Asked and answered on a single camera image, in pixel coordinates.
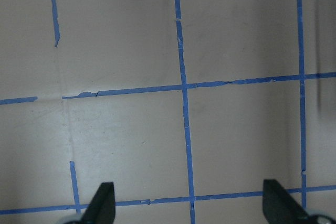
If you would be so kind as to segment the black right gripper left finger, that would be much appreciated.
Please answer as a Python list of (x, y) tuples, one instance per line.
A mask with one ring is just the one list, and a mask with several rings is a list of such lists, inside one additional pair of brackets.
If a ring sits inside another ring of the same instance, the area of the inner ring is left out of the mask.
[(114, 183), (101, 183), (83, 214), (83, 223), (114, 223), (116, 216), (115, 203)]

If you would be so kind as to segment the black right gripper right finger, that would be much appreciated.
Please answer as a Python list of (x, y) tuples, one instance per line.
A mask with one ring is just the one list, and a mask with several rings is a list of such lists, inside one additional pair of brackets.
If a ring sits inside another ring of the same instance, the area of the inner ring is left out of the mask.
[(306, 211), (275, 179), (263, 181), (263, 214), (270, 224), (309, 222)]

